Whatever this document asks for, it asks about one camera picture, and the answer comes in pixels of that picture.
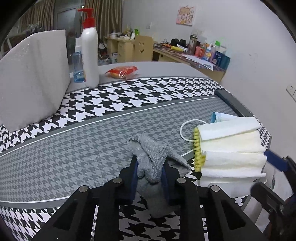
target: yellow brush bristle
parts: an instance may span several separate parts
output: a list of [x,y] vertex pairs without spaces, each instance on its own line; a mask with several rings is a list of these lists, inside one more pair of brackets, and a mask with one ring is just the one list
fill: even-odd
[[205,156],[202,155],[200,149],[200,133],[195,127],[193,131],[193,149],[194,149],[194,171],[200,172],[201,167],[205,164]]

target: food packet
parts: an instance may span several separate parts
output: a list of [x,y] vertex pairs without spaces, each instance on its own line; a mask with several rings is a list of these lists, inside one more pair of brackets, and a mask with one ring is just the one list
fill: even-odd
[[136,66],[119,66],[106,72],[116,79],[129,79],[138,70]]

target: chair backrest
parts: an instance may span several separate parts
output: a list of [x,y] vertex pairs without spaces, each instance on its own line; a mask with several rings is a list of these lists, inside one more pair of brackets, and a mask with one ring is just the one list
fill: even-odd
[[152,61],[153,38],[149,36],[137,35],[135,37],[134,61]]

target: white ear loop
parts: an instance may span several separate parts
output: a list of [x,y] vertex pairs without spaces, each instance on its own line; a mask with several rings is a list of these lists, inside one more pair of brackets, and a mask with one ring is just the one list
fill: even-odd
[[180,127],[180,136],[182,137],[182,139],[184,139],[185,141],[188,141],[188,142],[194,142],[194,140],[188,140],[188,139],[186,139],[186,138],[182,135],[182,128],[183,128],[184,125],[186,125],[186,124],[188,124],[188,123],[190,123],[190,122],[193,122],[193,121],[200,121],[200,122],[202,122],[202,123],[204,123],[204,124],[208,124],[208,123],[206,123],[205,121],[200,120],[200,119],[193,119],[193,120],[185,121],[185,122],[181,125],[181,127]]

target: crumpled gray fabric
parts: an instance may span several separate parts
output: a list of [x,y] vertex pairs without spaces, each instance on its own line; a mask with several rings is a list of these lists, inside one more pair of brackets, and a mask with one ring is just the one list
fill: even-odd
[[168,144],[158,143],[146,135],[135,135],[128,139],[127,144],[132,153],[137,156],[139,164],[137,191],[147,201],[151,216],[160,218],[174,211],[176,207],[167,204],[159,182],[163,164],[167,156],[176,160],[178,163],[169,161],[169,165],[177,168],[180,176],[190,171],[190,165]]

